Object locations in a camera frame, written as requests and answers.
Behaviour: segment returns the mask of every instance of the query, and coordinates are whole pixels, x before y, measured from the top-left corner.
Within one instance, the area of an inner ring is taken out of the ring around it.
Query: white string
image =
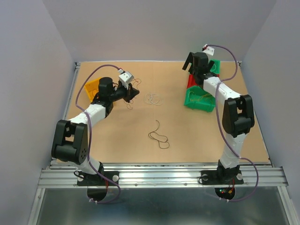
[[[152,94],[152,93],[147,93],[144,97],[144,102],[149,104],[149,105],[156,105],[160,106],[163,104],[164,100],[159,94]]]

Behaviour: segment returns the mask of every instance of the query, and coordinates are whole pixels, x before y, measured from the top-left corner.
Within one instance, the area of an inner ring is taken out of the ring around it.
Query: gray floor
[[[238,187],[235,198],[252,187]],[[284,225],[277,187],[259,187],[249,199],[226,203],[213,188],[127,189],[116,203],[90,203],[86,189],[48,189],[39,225]]]

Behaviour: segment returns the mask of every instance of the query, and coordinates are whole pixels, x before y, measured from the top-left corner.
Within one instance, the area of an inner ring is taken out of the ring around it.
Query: table
[[[224,142],[216,111],[192,110],[183,105],[188,82],[188,72],[182,70],[184,62],[83,62],[75,82],[68,119],[80,113],[75,107],[75,97],[84,80],[95,68],[107,63],[129,71],[142,82],[140,94],[132,104],[133,110],[127,109],[122,100],[115,102],[111,114],[93,127],[91,155],[96,160],[106,163],[209,163],[220,159]],[[232,76],[234,69],[233,62],[221,62],[220,78]],[[118,75],[116,69],[105,67],[90,80],[109,76],[117,82]],[[247,94],[240,70],[235,79],[226,84],[240,94]],[[149,92],[159,94],[163,104],[146,104],[144,97]],[[84,90],[78,103],[83,108],[90,103]],[[160,122],[158,133],[168,137],[168,149],[160,149],[157,141],[148,137],[148,133],[158,126],[156,120]],[[241,155],[256,163],[269,162],[257,119],[245,139]]]

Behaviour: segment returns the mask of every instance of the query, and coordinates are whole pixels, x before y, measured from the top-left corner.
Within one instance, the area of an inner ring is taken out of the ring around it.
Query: wooden table
[[[80,113],[75,107],[75,97],[84,80],[95,68],[107,63],[129,71],[142,83],[133,110],[127,109],[122,100],[115,102],[111,114],[93,127],[91,155],[96,160],[106,163],[206,163],[220,159],[224,142],[218,130],[216,111],[192,110],[183,105],[188,82],[188,72],[181,69],[183,62],[81,63],[68,119]],[[220,78],[232,76],[234,69],[233,62],[222,62]],[[117,82],[118,75],[116,69],[105,67],[90,80],[109,76]],[[240,70],[236,78],[226,84],[236,92],[247,94]],[[163,104],[146,104],[144,97],[148,92],[159,94]],[[84,90],[78,102],[83,108],[88,107],[90,102]],[[156,120],[160,122],[158,133],[169,139],[168,149],[160,149],[157,141],[148,137],[158,126]],[[269,162],[257,120],[245,139],[241,155],[254,162]]]

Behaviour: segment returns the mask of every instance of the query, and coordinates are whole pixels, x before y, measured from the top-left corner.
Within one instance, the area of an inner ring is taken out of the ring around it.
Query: metal frame
[[[79,69],[80,63],[76,63],[68,102],[63,115],[64,119],[68,114]],[[243,186],[253,187],[256,182],[254,168],[247,163],[241,163],[240,165],[245,182]],[[271,162],[265,164],[256,163],[255,165],[260,175],[259,186],[278,187],[289,223],[291,225],[299,225],[293,203],[286,190],[288,183],[283,169],[272,167]],[[120,172],[119,184],[121,188],[203,188],[205,186],[198,183],[200,171],[204,169],[215,170],[216,167],[217,163],[104,164],[106,171],[117,170]],[[46,188],[87,188],[76,185],[77,178],[73,175],[74,170],[75,167],[71,164],[58,163],[56,159],[51,161],[47,169],[42,170],[30,213],[29,225],[34,225],[38,221]]]

